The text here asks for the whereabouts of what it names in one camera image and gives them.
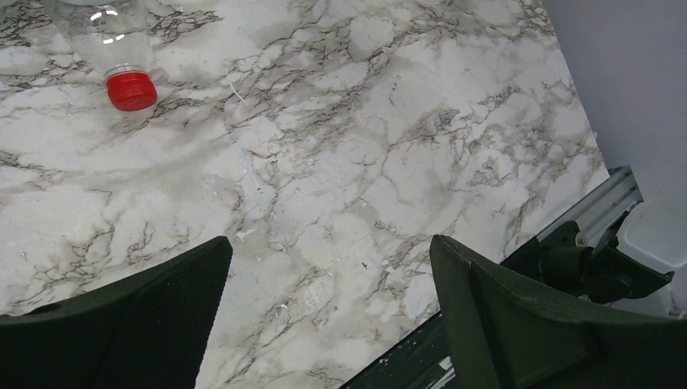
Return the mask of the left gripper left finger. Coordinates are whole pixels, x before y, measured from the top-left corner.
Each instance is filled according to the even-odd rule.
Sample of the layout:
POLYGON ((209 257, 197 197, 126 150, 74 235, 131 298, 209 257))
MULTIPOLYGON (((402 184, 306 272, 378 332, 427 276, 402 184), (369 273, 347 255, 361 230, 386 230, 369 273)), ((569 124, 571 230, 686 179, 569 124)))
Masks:
POLYGON ((232 254, 218 236, 90 292, 4 314, 2 387, 194 387, 232 254))

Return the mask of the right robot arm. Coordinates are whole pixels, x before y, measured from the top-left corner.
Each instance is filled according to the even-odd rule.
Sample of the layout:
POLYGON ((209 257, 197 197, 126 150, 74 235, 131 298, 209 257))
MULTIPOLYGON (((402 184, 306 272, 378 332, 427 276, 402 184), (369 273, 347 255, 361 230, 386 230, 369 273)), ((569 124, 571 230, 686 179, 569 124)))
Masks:
POLYGON ((615 169, 501 264, 587 301, 685 319, 686 180, 644 199, 631 169, 615 169))

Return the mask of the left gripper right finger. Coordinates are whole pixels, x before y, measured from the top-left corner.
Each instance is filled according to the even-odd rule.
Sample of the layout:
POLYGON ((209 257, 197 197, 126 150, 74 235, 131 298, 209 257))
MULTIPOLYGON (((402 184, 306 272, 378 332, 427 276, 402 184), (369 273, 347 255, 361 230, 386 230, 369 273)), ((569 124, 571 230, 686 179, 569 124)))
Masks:
POLYGON ((685 321, 570 296, 451 237, 429 254, 454 387, 685 387, 685 321))

